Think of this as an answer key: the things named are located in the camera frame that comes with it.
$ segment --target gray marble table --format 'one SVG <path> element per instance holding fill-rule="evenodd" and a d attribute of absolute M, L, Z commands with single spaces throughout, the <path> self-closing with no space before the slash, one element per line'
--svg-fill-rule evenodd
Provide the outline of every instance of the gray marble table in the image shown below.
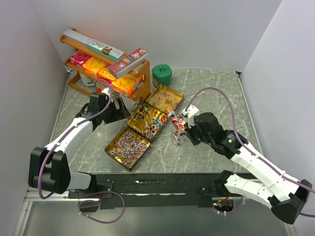
<path fill-rule="evenodd" d="M 171 88 L 184 94 L 177 111 L 181 111 L 193 95 L 206 86 L 213 86 L 226 93 L 233 104 L 238 132 L 257 148 L 251 119 L 244 101 L 235 71 L 173 70 Z M 72 122 L 75 114 L 89 98 L 72 87 L 68 87 L 53 138 L 57 138 Z M 225 129 L 232 129 L 231 113 L 226 100 L 217 92 L 202 92 L 193 102 L 200 112 L 212 112 Z M 104 148 L 126 125 L 127 119 L 100 125 L 69 158 L 72 171 L 88 173 L 220 173 L 229 170 L 247 173 L 241 166 L 215 153 L 208 145 L 193 146 L 186 140 L 181 146 L 171 142 L 173 126 L 168 123 L 157 140 L 151 145 L 135 169 L 130 172 L 109 157 Z"/>

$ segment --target green container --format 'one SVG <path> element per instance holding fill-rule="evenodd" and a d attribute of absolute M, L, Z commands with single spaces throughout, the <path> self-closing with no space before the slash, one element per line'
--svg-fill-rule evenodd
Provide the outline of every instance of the green container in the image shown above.
<path fill-rule="evenodd" d="M 169 86 L 171 84 L 172 69 L 167 64 L 160 64 L 152 69 L 153 85 L 155 87 L 159 84 Z"/>

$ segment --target orange box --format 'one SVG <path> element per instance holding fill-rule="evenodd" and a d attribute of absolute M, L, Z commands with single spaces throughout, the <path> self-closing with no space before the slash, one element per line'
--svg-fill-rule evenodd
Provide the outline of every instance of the orange box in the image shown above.
<path fill-rule="evenodd" d="M 99 78 L 99 71 L 106 65 L 107 63 L 101 59 L 96 57 L 92 57 L 88 59 L 86 63 L 83 64 L 83 70 L 87 73 L 93 75 L 96 78 Z"/>
<path fill-rule="evenodd" d="M 136 78 L 134 75 L 126 74 L 120 79 L 113 81 L 112 88 L 113 90 L 129 97 L 133 91 L 137 89 L 139 84 L 143 81 L 143 76 Z"/>
<path fill-rule="evenodd" d="M 108 82 L 112 83 L 117 79 L 109 72 L 108 67 L 101 69 L 98 73 L 99 78 L 107 79 Z"/>

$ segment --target table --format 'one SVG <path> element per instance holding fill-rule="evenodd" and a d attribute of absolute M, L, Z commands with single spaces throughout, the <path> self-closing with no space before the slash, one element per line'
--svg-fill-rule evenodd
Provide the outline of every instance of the table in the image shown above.
<path fill-rule="evenodd" d="M 185 96 L 177 111 L 180 112 L 186 107 L 194 94 L 206 86 L 217 87 L 227 94 L 233 105 L 238 132 L 257 148 L 254 129 L 235 71 L 173 70 L 170 87 Z M 87 87 L 85 89 L 93 91 L 95 88 Z M 71 124 L 74 116 L 88 101 L 89 97 L 68 87 L 53 139 L 57 138 Z M 225 129 L 232 129 L 231 113 L 227 102 L 216 91 L 202 92 L 196 97 L 193 105 L 201 113 L 212 112 Z M 173 126 L 169 122 L 135 169 L 130 172 L 104 151 L 107 144 L 126 125 L 126 122 L 127 119 L 124 119 L 97 127 L 68 159 L 70 170 L 87 173 L 220 173 L 223 170 L 248 173 L 241 166 L 215 153 L 206 144 L 193 146 L 189 140 L 186 140 L 181 146 L 173 144 L 171 142 Z"/>

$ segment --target green lid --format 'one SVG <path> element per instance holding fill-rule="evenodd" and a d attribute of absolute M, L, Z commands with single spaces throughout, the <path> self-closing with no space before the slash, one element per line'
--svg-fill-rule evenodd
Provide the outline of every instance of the green lid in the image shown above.
<path fill-rule="evenodd" d="M 152 69 L 152 74 L 159 84 L 169 86 L 171 84 L 172 69 L 167 64 L 156 65 Z"/>

